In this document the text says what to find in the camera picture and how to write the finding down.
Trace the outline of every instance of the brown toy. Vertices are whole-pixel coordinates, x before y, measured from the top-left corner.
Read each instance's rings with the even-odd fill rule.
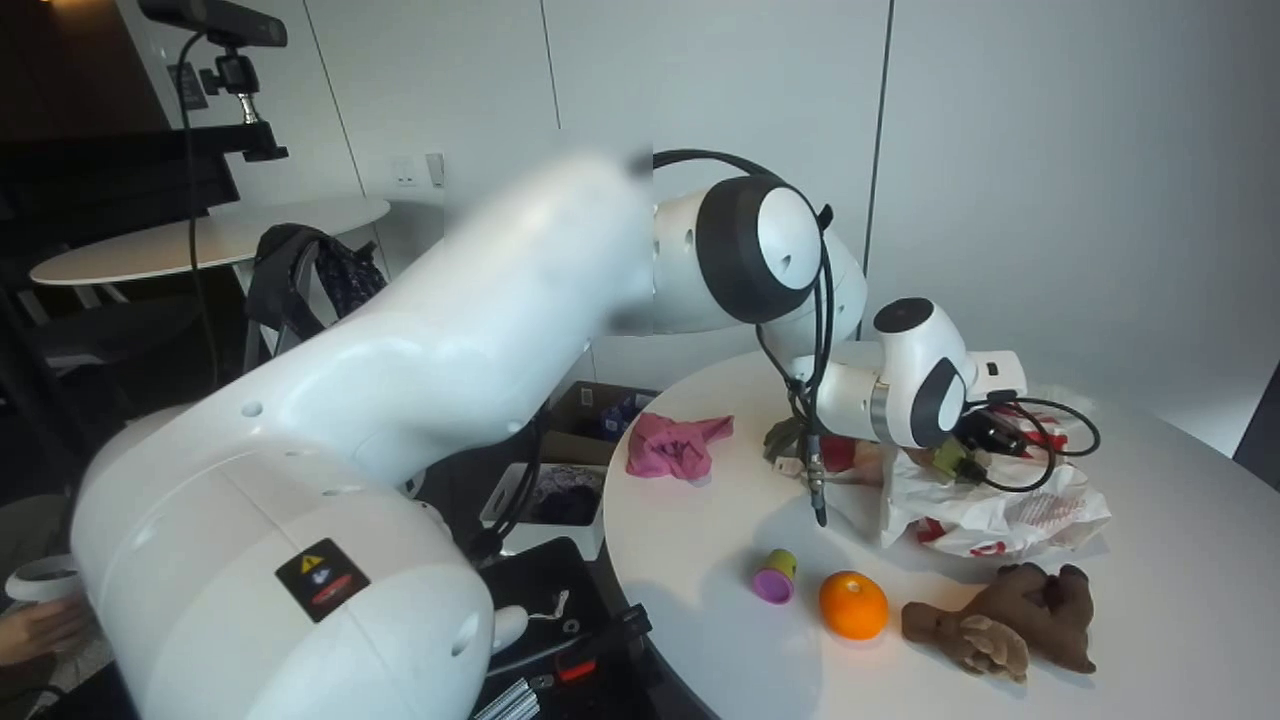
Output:
[[[1059,577],[1035,563],[1011,563],[960,611],[910,604],[905,637],[945,646],[970,670],[1010,670],[1025,681],[1028,646],[1073,670],[1092,670],[1098,664],[1083,652],[1090,620],[1090,577],[1076,563],[1064,563]]]

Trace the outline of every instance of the round white table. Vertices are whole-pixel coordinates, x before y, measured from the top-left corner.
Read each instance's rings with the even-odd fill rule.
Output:
[[[638,481],[624,447],[604,485],[604,541],[652,645],[725,720],[813,716],[1280,716],[1280,491],[1201,438],[1098,399],[1082,399],[1106,447],[1082,467],[1112,518],[1083,556],[1092,577],[1092,676],[1032,659],[1028,684],[970,676],[945,652],[910,645],[902,617],[876,639],[839,639],[818,617],[828,571],[868,571],[891,611],[910,600],[960,607],[994,577],[913,543],[876,549],[876,491],[828,485],[831,525],[813,518],[806,485],[766,457],[788,413],[766,357],[712,363],[648,413],[732,415],[712,442],[712,481]],[[766,604],[748,577],[766,551],[799,559],[794,604]]]
[[[388,217],[388,199],[328,195],[303,205],[227,205],[195,221],[195,269],[245,265],[273,224],[314,224],[345,234]],[[193,270],[190,224],[157,224],[113,239],[80,242],[33,269],[45,287],[124,285]]]

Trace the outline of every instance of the white table surface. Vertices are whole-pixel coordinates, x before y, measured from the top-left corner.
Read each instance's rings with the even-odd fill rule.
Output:
[[[1082,467],[1112,518],[1073,556],[1092,577],[1098,676],[1032,659],[1028,684],[970,676],[902,637],[839,639],[818,617],[828,571],[868,571],[891,607],[960,607],[987,571],[898,543],[879,551],[876,496],[828,485],[831,525],[818,528],[806,485],[783,481],[761,438],[783,415],[766,357],[712,363],[658,397],[674,421],[732,415],[712,442],[712,481],[638,481],[624,442],[604,485],[604,541],[631,604],[677,676],[725,720],[807,716],[1280,716],[1280,491],[1201,438],[1083,399],[1106,447]],[[770,549],[799,559],[799,595],[766,604],[748,571]]]
[[[223,269],[255,256],[273,224],[314,224],[328,234],[357,231],[388,217],[388,199],[328,195],[303,205],[227,205],[195,221],[195,269]],[[124,285],[193,270],[190,221],[157,224],[98,242],[80,242],[33,269],[45,287]]]

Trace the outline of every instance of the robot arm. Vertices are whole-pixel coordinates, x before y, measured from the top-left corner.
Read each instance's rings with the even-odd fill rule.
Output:
[[[141,716],[469,716],[498,611],[397,485],[526,429],[617,313],[645,331],[761,325],[806,375],[820,256],[794,189],[754,175],[652,217],[624,168],[568,154],[338,326],[117,435],[83,475],[71,556]],[[847,336],[865,276],[837,242],[828,269]],[[889,313],[876,372],[828,368],[828,423],[913,438],[935,404],[949,423],[965,345],[939,320]],[[919,353],[913,331],[949,345]]]

